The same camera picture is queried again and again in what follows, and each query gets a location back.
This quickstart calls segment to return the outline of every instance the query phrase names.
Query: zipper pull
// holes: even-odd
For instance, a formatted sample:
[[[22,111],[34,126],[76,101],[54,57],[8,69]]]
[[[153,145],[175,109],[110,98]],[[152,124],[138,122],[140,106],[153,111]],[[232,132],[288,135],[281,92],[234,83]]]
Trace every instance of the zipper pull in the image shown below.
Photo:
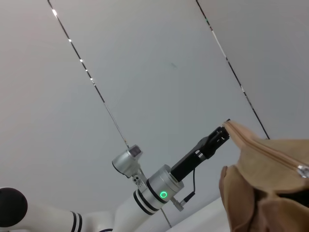
[[[297,172],[301,175],[302,178],[309,178],[309,167],[299,165],[297,167]]]

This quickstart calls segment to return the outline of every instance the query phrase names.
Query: green led ring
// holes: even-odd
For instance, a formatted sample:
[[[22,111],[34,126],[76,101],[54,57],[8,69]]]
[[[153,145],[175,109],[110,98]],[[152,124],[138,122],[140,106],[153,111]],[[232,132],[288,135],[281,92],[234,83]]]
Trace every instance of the green led ring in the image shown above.
[[[160,197],[161,197],[161,198],[166,198],[167,196],[168,196],[168,193],[165,192],[165,191],[162,191],[162,192],[160,193]]]

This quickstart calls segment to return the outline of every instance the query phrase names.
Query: cable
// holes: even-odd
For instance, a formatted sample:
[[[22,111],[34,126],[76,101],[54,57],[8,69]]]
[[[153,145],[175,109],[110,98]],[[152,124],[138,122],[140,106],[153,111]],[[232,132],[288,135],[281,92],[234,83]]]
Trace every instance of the cable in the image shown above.
[[[195,193],[195,169],[193,170],[193,192]]]
[[[164,217],[165,217],[166,221],[168,222],[169,227],[170,227],[170,228],[172,228],[172,225],[171,225],[171,223],[169,222],[168,217],[166,216],[166,214],[164,213],[164,211],[163,211],[163,209],[162,209],[162,208],[161,208],[161,211],[162,211],[162,213],[163,213],[163,215],[164,215]]]

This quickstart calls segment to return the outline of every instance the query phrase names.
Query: black stripe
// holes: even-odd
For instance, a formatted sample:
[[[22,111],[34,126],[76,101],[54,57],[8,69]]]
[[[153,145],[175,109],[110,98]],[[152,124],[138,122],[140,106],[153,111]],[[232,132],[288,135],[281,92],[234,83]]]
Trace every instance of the black stripe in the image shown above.
[[[50,0],[47,0],[47,2],[48,2],[48,4],[49,4],[50,8],[52,8],[52,10],[54,10],[54,8],[53,8],[53,6],[52,6]],[[66,29],[65,29],[64,26],[62,25],[62,22],[61,22],[60,18],[58,17],[58,15],[56,16],[56,18],[57,18],[58,23],[60,24],[60,26],[61,26],[63,32],[65,33],[66,37],[67,37],[68,39],[70,39],[70,37],[69,37],[69,35],[68,35]],[[78,59],[82,59],[81,56],[79,55],[78,51],[76,50],[76,48],[75,48],[75,46],[74,46],[74,44],[73,44],[72,41],[70,42],[70,44],[71,44],[72,48],[74,49],[74,52],[75,52],[75,54],[77,55]],[[83,65],[84,69],[85,69],[85,70],[88,70],[87,67],[86,67],[86,65],[84,64],[84,62],[81,62],[81,63],[82,63],[82,65]],[[97,88],[97,86],[95,85],[94,87],[96,88],[96,90],[97,90],[97,92],[98,92],[100,98],[102,99],[103,103],[105,103],[105,100],[103,99],[102,94],[100,93],[100,91],[99,91],[99,89]]]
[[[81,232],[82,226],[83,226],[83,218],[82,218],[82,216],[80,214],[78,214],[78,217],[79,217],[79,225],[78,225],[77,232]]]
[[[140,198],[142,199],[142,201],[145,203],[145,205],[150,208],[152,211],[158,211],[159,209],[154,208],[151,204],[149,204],[149,202],[144,198],[143,194],[140,192],[140,190],[138,189],[138,194],[140,196]]]
[[[198,6],[199,6],[200,11],[202,12],[202,14],[203,14],[204,17],[205,17],[206,22],[208,23],[208,26],[209,26],[210,29],[213,31],[213,29],[212,29],[212,27],[211,27],[211,25],[210,25],[208,19],[206,18],[206,15],[204,14],[203,9],[202,9],[202,7],[200,6],[198,0],[196,0],[196,2],[197,2],[197,4],[198,4]],[[240,87],[242,88],[242,85],[241,85],[241,83],[240,83],[240,81],[239,81],[239,79],[238,79],[236,73],[234,72],[234,69],[232,68],[232,65],[231,65],[230,61],[227,59],[227,57],[225,57],[225,58],[226,58],[226,61],[227,61],[228,65],[230,66],[230,69],[232,70],[232,72],[233,72],[233,74],[234,74],[236,80],[238,81],[238,84],[239,84]],[[260,125],[261,125],[261,127],[262,127],[262,129],[263,129],[263,131],[264,131],[264,133],[265,133],[265,135],[266,135],[266,137],[267,137],[268,139],[270,139],[268,133],[266,132],[266,129],[265,129],[264,125],[262,124],[262,121],[260,120],[259,116],[257,115],[257,113],[256,113],[256,111],[255,111],[255,109],[254,109],[254,107],[252,106],[249,97],[247,96],[246,92],[243,92],[243,93],[244,93],[244,95],[245,95],[245,97],[246,97],[246,99],[247,99],[247,101],[248,101],[250,107],[252,108],[254,115],[256,116],[257,120],[259,121],[259,123],[260,123]]]
[[[72,213],[73,213],[73,226],[72,226],[71,232],[75,232],[75,228],[76,228],[76,214],[74,212],[72,212]]]
[[[149,179],[146,181],[146,185],[147,187],[149,188],[150,192],[153,194],[153,196],[158,200],[160,201],[161,203],[165,204],[167,203],[166,201],[162,200],[158,195],[157,193],[153,190],[153,188],[150,186],[149,184]]]
[[[148,215],[154,215],[154,213],[149,212],[139,201],[139,199],[136,196],[136,192],[133,193],[133,197],[136,201],[136,203],[139,205],[139,207]]]

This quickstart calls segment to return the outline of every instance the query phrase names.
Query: zipper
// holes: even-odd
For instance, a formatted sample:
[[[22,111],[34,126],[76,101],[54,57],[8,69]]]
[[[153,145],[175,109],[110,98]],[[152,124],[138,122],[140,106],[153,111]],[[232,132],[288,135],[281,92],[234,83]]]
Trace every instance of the zipper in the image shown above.
[[[249,144],[250,147],[254,150],[262,153],[263,155],[269,157],[272,160],[275,160],[276,162],[283,164],[291,170],[296,170],[302,178],[309,178],[309,166],[307,166],[306,164],[286,155],[283,152],[267,147],[263,144],[260,144],[259,142],[247,139],[236,127],[234,127],[232,123],[230,123],[229,121],[225,123],[230,126],[230,128],[238,135],[238,137],[244,143]]]

